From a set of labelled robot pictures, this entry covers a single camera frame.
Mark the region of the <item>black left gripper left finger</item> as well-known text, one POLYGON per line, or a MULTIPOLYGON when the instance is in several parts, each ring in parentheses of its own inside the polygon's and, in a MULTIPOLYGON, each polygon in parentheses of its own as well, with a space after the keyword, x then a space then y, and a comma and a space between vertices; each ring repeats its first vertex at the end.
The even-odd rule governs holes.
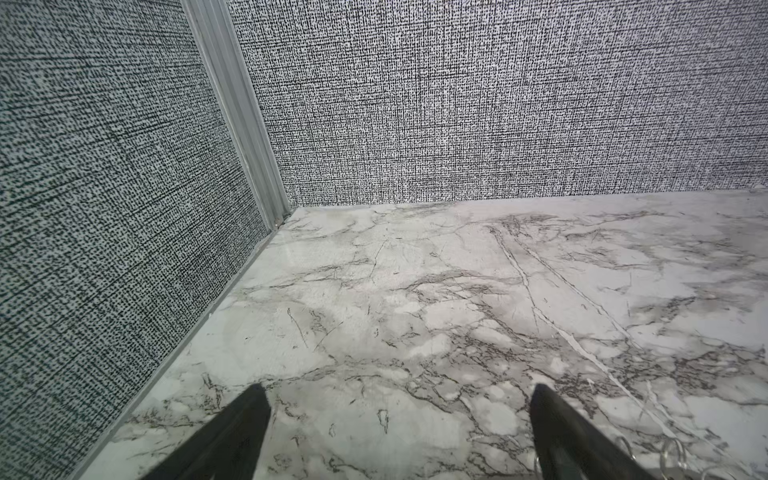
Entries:
POLYGON ((270 418, 265 389, 252 384, 144 477, 251 479, 270 418))

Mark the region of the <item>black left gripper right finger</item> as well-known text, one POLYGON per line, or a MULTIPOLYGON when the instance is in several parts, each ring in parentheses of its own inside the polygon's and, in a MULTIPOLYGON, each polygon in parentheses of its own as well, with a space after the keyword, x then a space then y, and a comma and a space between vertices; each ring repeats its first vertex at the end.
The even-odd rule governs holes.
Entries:
POLYGON ((652 475, 545 384, 529 416, 544 479, 650 479, 652 475))

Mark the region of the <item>silver keyring with rings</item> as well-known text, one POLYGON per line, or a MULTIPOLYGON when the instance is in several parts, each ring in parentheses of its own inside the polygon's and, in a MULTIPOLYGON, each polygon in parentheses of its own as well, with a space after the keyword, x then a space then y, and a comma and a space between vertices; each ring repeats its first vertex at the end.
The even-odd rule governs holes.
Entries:
POLYGON ((668 438, 665 440, 661 449, 655 454, 655 460, 651 463, 643 462, 638 457, 634 452, 633 445, 626 437, 617 436, 614 443, 655 479, 736 480, 740 478, 738 472, 726 465, 695 467, 689 457, 688 450, 677 439, 668 438))

